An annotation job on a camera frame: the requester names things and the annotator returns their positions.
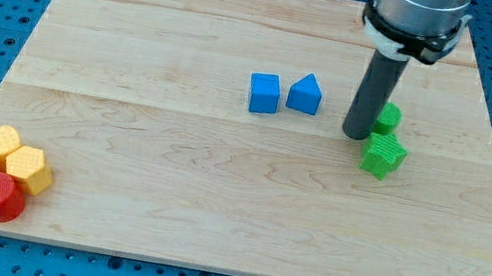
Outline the black and white clamp mount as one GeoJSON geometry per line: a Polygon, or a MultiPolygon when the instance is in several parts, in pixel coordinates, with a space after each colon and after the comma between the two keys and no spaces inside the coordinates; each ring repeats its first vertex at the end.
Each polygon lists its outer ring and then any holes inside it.
{"type": "Polygon", "coordinates": [[[362,18],[364,32],[384,56],[400,61],[414,58],[429,66],[456,48],[471,15],[460,18],[457,25],[444,35],[432,37],[414,35],[393,27],[378,13],[373,0],[365,3],[362,18]]]}

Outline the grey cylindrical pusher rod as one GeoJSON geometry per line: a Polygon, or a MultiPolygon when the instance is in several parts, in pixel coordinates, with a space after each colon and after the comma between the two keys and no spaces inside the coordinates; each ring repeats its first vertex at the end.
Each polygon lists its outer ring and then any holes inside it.
{"type": "Polygon", "coordinates": [[[344,134],[358,141],[370,135],[407,63],[390,59],[381,52],[373,54],[343,121],[344,134]]]}

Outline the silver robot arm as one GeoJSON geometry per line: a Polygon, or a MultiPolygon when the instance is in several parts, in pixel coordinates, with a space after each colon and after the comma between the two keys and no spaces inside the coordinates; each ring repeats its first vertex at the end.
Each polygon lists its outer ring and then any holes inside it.
{"type": "Polygon", "coordinates": [[[363,140],[409,60],[432,65],[455,49],[471,19],[471,0],[367,0],[364,32],[375,45],[367,71],[343,122],[344,133],[363,140]]]}

